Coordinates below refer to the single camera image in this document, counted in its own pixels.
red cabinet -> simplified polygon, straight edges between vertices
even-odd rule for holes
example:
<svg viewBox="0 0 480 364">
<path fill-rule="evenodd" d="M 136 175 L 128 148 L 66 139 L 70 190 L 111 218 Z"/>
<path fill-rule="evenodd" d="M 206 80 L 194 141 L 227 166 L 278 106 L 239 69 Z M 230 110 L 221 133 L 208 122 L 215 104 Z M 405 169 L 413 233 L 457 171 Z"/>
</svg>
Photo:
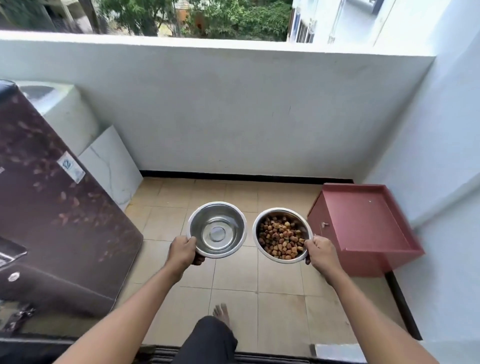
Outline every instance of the red cabinet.
<svg viewBox="0 0 480 364">
<path fill-rule="evenodd" d="M 351 276 L 379 277 L 424 254 L 384 185 L 326 183 L 308 223 L 332 241 Z"/>
</svg>

sticker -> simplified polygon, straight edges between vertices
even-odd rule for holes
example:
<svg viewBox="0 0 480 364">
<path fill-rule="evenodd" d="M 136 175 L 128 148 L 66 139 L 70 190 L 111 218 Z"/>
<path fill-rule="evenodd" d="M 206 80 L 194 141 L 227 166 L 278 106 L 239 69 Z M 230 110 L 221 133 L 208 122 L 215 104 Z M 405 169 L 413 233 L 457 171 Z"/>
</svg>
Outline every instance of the sticker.
<svg viewBox="0 0 480 364">
<path fill-rule="evenodd" d="M 57 163 L 60 164 L 60 167 L 68 173 L 75 183 L 80 182 L 85 175 L 85 171 L 78 165 L 77 161 L 73 159 L 69 152 L 63 153 L 63 156 L 57 160 Z"/>
</svg>

black pants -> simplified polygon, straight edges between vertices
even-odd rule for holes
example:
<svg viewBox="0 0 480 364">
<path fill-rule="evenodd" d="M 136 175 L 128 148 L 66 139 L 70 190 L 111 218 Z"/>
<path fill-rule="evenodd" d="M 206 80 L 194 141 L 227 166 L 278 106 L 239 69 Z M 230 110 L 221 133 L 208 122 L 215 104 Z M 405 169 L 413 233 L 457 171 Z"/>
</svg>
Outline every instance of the black pants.
<svg viewBox="0 0 480 364">
<path fill-rule="evenodd" d="M 235 363 L 237 343 L 227 325 L 213 316 L 205 316 L 197 322 L 172 364 Z"/>
</svg>

dog bowl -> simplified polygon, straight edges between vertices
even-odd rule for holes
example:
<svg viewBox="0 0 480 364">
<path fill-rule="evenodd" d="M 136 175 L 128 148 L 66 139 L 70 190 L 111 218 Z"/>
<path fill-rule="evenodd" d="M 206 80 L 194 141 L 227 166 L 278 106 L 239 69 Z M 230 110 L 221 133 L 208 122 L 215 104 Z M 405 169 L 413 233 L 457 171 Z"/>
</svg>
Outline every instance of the dog bowl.
<svg viewBox="0 0 480 364">
<path fill-rule="evenodd" d="M 273 255 L 270 255 L 269 253 L 267 253 L 263 249 L 263 247 L 258 242 L 258 234 L 260 232 L 260 224 L 262 223 L 262 221 L 265 220 L 267 216 L 271 218 L 277 217 L 280 219 L 286 216 L 287 219 L 295 221 L 295 228 L 302 231 L 302 236 L 305 240 L 313 239 L 313 233 L 307 220 L 305 220 L 299 213 L 293 210 L 289 210 L 288 208 L 282 208 L 282 207 L 269 208 L 268 210 L 265 210 L 264 212 L 262 212 L 260 215 L 257 216 L 257 219 L 253 223 L 253 228 L 252 228 L 253 241 L 255 242 L 255 245 L 257 246 L 257 248 L 262 252 L 262 254 L 265 255 L 268 259 L 271 259 L 275 262 L 282 263 L 282 264 L 293 264 L 305 259 L 308 255 L 308 251 L 306 247 L 301 254 L 299 254 L 298 256 L 290 260 L 276 258 Z"/>
<path fill-rule="evenodd" d="M 188 219 L 188 238 L 197 238 L 197 253 L 208 258 L 224 258 L 240 249 L 247 238 L 247 220 L 227 202 L 200 206 Z"/>
</svg>

brown refrigerator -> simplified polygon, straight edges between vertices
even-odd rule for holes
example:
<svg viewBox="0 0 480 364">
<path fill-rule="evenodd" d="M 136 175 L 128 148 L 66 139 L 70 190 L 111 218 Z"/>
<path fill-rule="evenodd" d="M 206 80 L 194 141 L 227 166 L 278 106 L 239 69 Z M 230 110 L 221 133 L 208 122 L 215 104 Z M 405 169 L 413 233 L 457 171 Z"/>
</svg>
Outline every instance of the brown refrigerator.
<svg viewBox="0 0 480 364">
<path fill-rule="evenodd" d="M 18 87 L 0 81 L 0 299 L 104 316 L 142 240 Z"/>
</svg>

